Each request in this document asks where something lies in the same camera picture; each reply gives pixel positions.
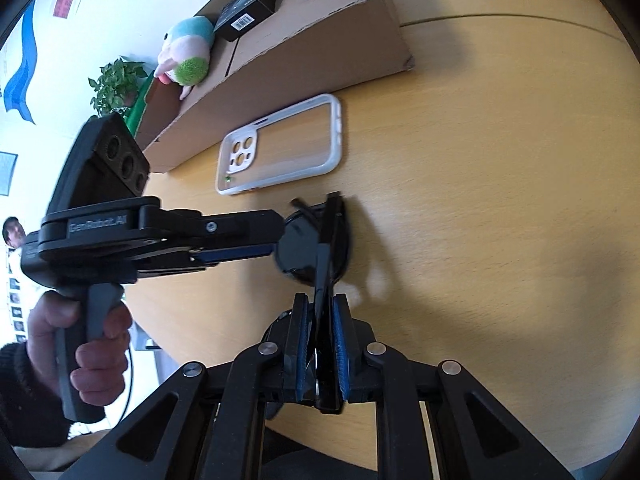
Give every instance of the white plastic device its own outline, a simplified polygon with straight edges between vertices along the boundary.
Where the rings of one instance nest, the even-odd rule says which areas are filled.
[[[329,173],[341,158],[340,101],[321,94],[227,134],[216,190],[234,195]]]

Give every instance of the barcode label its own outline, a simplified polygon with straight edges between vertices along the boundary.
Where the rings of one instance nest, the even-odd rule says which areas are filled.
[[[254,22],[255,20],[249,16],[248,14],[243,14],[242,16],[240,16],[237,20],[235,20],[231,26],[235,29],[235,30],[242,30],[243,28],[245,28],[247,25],[249,25],[249,23]]]

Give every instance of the human hand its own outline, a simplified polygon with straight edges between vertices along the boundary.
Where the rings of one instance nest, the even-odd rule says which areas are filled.
[[[79,315],[80,304],[52,290],[45,292],[28,319],[27,354],[37,380],[56,395],[60,394],[56,367],[55,333],[69,328]],[[104,337],[78,347],[76,361],[80,368],[71,372],[71,384],[87,404],[107,406],[124,391],[122,374],[128,363],[132,319],[129,309],[120,303],[104,321]]]

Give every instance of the metal screw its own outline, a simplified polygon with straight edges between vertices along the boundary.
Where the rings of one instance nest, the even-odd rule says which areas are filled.
[[[373,343],[369,343],[367,345],[367,352],[369,352],[371,355],[382,355],[386,352],[386,346],[384,346],[382,343],[374,341]]]
[[[442,371],[447,375],[458,375],[462,371],[462,366],[457,361],[444,361]]]
[[[200,363],[187,363],[182,367],[182,374],[185,377],[197,377],[202,373],[202,365]]]
[[[267,341],[266,343],[262,343],[258,346],[258,352],[262,355],[271,355],[275,354],[278,351],[278,345],[276,343],[272,343],[271,341]]]

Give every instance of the table surface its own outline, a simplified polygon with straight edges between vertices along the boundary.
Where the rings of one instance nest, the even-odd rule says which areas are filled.
[[[640,66],[597,0],[395,0],[416,68],[338,92],[332,173],[216,193],[218,147],[146,192],[204,214],[341,190],[353,261],[337,285],[378,340],[453,358],[567,467],[640,412]],[[304,290],[270,258],[127,290],[178,361],[232,360]],[[376,468],[374,409],[286,406],[270,426]]]

